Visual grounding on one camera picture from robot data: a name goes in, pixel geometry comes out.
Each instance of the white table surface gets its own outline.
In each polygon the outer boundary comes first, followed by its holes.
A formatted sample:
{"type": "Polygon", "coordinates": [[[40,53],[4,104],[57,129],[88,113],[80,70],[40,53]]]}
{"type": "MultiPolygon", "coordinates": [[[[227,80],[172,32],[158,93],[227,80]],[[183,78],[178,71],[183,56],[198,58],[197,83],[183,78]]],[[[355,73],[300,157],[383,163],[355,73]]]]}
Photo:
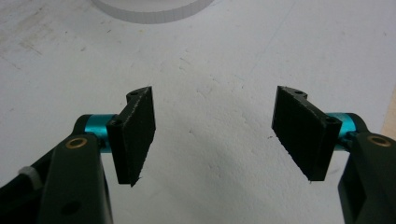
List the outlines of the white table surface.
{"type": "Polygon", "coordinates": [[[310,183],[271,129],[276,86],[382,127],[396,83],[393,0],[218,0],[166,24],[89,0],[0,1],[0,185],[153,87],[157,132],[131,189],[103,155],[114,222],[342,223],[347,153],[310,183]]]}

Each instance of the cyan anodized part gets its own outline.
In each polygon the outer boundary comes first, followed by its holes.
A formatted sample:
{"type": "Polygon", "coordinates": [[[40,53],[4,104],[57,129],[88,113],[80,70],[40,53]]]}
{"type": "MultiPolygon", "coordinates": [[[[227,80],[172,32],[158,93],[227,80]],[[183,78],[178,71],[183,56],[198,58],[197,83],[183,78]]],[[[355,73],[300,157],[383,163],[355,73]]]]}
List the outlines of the cyan anodized part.
{"type": "Polygon", "coordinates": [[[96,137],[98,137],[100,141],[104,143],[104,146],[100,150],[102,153],[111,153],[106,124],[114,116],[114,114],[91,115],[87,121],[87,124],[85,125],[86,133],[94,133],[96,137]]]}
{"type": "Polygon", "coordinates": [[[345,138],[347,133],[356,132],[356,125],[353,119],[346,113],[327,113],[328,116],[339,119],[343,122],[338,138],[345,138]]]}

